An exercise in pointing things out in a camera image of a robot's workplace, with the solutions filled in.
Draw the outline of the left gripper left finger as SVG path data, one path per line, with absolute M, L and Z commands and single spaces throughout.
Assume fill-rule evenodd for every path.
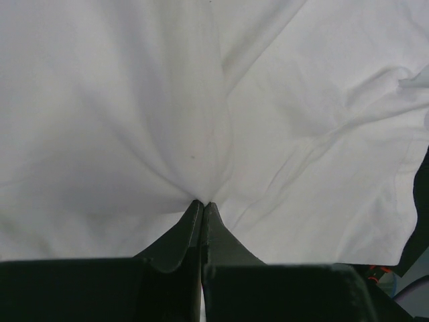
M 198 321 L 203 210 L 130 258 L 2 262 L 1 320 Z

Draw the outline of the white t shirt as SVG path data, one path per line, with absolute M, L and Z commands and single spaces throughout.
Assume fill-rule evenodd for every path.
M 214 202 L 269 263 L 395 265 L 427 1 L 2 1 L 1 259 L 132 256 Z

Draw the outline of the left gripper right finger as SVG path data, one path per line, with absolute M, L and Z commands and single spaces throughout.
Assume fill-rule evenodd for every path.
M 413 321 L 347 264 L 268 265 L 204 209 L 202 287 L 207 321 Z

